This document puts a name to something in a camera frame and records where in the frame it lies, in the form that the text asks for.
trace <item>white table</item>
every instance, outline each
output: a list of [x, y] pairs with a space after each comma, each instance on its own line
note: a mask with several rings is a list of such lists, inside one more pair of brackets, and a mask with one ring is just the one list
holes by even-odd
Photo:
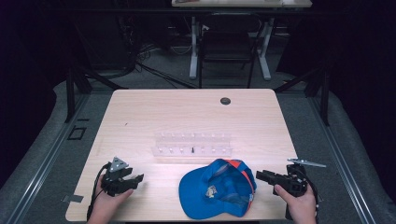
[[[177, 0], [172, 0], [173, 7], [311, 7], [312, 3], [310, 0], [198, 0], [184, 3], [177, 3]], [[268, 49], [268, 43], [271, 38], [273, 30], [274, 19], [269, 20], [265, 23], [262, 35], [264, 40], [262, 42], [262, 48], [258, 50], [260, 66], [262, 68], [262, 75], [265, 80], [271, 80], [271, 74], [268, 69], [268, 63], [265, 59], [265, 53]], [[196, 36], [197, 26], [195, 18], [192, 17], [191, 22], [191, 65], [190, 65], [190, 78], [196, 78], [196, 71], [198, 66], [198, 55], [196, 50]]]
[[[229, 105], [220, 99], [228, 97]], [[70, 203], [66, 218], [86, 220], [94, 179], [117, 156], [144, 180], [120, 207], [117, 221], [188, 221], [178, 199], [187, 172], [215, 158], [154, 157], [155, 133], [230, 133], [233, 154], [252, 170], [286, 173], [296, 158], [288, 128], [272, 90], [122, 90], [115, 91], [75, 190], [81, 203]], [[255, 199], [244, 217], [221, 214], [211, 220], [283, 219], [286, 203], [273, 187], [256, 180]]]

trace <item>human arm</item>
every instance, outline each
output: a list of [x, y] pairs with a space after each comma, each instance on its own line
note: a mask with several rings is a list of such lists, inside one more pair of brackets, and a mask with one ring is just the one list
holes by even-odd
[[275, 185], [276, 193], [288, 204], [291, 217], [296, 224], [316, 224], [316, 200], [314, 191], [308, 184], [306, 193], [294, 197], [281, 186]]
[[107, 223], [116, 213], [119, 206], [134, 192], [132, 189], [112, 197], [105, 192], [101, 187], [103, 176], [101, 175], [98, 179], [98, 185], [96, 186], [95, 195], [97, 195], [94, 204], [91, 217], [88, 220], [88, 224], [102, 224]]

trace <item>black circular hole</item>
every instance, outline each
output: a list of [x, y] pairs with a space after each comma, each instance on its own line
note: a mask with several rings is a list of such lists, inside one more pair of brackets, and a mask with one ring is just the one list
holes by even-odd
[[231, 100], [230, 100], [230, 98], [223, 97], [220, 99], [220, 102], [222, 105], [229, 105], [231, 103]]

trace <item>dark background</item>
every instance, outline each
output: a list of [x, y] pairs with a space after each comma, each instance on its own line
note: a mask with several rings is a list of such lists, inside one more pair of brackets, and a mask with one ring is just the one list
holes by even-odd
[[[95, 34], [104, 29], [114, 34], [114, 17], [93, 17], [91, 20], [103, 21], [98, 27], [90, 26], [87, 18], [79, 18], [81, 21], [75, 26], [66, 17], [44, 15], [39, 10], [42, 3], [6, 1], [0, 8], [1, 186], [50, 117], [56, 101], [52, 89], [66, 79], [71, 62], [103, 68], [129, 65], [128, 50], [120, 35]], [[69, 2], [77, 3], [83, 5], [87, 1]], [[140, 3], [136, 7], [150, 7], [144, 1]], [[169, 1], [155, 3], [169, 7]], [[58, 1], [45, 4], [61, 5]], [[95, 1], [95, 7], [113, 5], [102, 0]], [[347, 9], [348, 14], [339, 19], [295, 22], [277, 70], [301, 76], [330, 62], [331, 91], [343, 103], [384, 189], [396, 202], [396, 183], [392, 180], [396, 168], [396, 18], [391, 16], [396, 6], [391, 0], [315, 0], [313, 9]], [[147, 27], [153, 23], [145, 22]], [[159, 27], [146, 32], [154, 32], [150, 34], [153, 41], [166, 48], [167, 37], [158, 38], [155, 33], [163, 34], [163, 26]], [[108, 49], [90, 53], [78, 32], [86, 32], [84, 36], [93, 43], [93, 49], [94, 43], [103, 41], [108, 43]]]

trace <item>black wire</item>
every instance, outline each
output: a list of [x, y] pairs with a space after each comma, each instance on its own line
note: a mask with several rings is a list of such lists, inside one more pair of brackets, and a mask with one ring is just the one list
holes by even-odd
[[99, 180], [100, 174], [103, 172], [103, 170], [108, 169], [108, 167], [109, 167], [110, 165], [111, 165], [111, 162], [108, 162], [106, 165], [102, 166], [102, 168], [100, 169], [98, 175], [97, 175], [96, 178], [95, 178], [95, 182], [94, 182], [94, 184], [93, 184], [92, 196], [91, 196], [91, 204], [90, 204], [90, 206], [88, 207], [88, 211], [87, 211], [87, 221], [88, 221], [88, 220], [90, 219], [90, 217], [91, 217], [91, 213], [92, 213], [92, 210], [93, 210], [93, 204], [95, 203], [96, 198], [97, 198], [97, 197], [99, 196], [99, 194], [103, 191], [103, 190], [101, 190], [97, 195], [95, 195], [96, 187], [97, 187], [97, 184], [98, 184], [98, 180]]
[[317, 211], [316, 220], [317, 220], [317, 224], [318, 224], [318, 210], [319, 210], [318, 189], [315, 186], [315, 184], [312, 183], [312, 181], [308, 178], [308, 176], [306, 174], [304, 174], [303, 172], [301, 172], [300, 170], [298, 170], [296, 168], [293, 168], [293, 167], [290, 167], [290, 168], [292, 168], [295, 172], [297, 172], [300, 175], [302, 175], [305, 178], [306, 182], [308, 182], [308, 184], [311, 186], [312, 191], [314, 191], [315, 203], [316, 203], [315, 209]]
[[96, 194], [95, 198], [93, 199], [94, 201], [96, 201], [96, 199], [98, 198], [99, 194], [101, 194], [103, 191], [105, 191], [105, 189], [107, 189], [108, 186], [110, 186], [111, 183], [108, 183], [107, 185], [105, 185], [104, 188], [102, 188], [98, 194]]
[[140, 50], [140, 53], [146, 53], [150, 52], [152, 49], [156, 49], [155, 45], [153, 44], [146, 44], [146, 46], [143, 46]]
[[177, 77], [173, 77], [172, 75], [166, 74], [165, 72], [161, 72], [161, 71], [158, 71], [156, 69], [150, 68], [150, 67], [148, 67], [148, 66], [146, 66], [146, 65], [144, 65], [144, 64], [142, 64], [140, 62], [136, 62], [136, 64], [141, 66], [142, 69], [145, 69], [146, 71], [150, 72], [151, 74], [153, 74], [155, 76], [162, 77], [163, 79], [165, 79], [168, 82], [169, 81], [173, 81], [173, 82], [176, 82], [177, 84], [185, 86], [185, 87], [187, 87], [189, 89], [196, 89], [197, 88], [196, 86], [193, 86], [193, 84], [191, 84], [191, 83], [185, 82], [184, 80], [179, 79]]

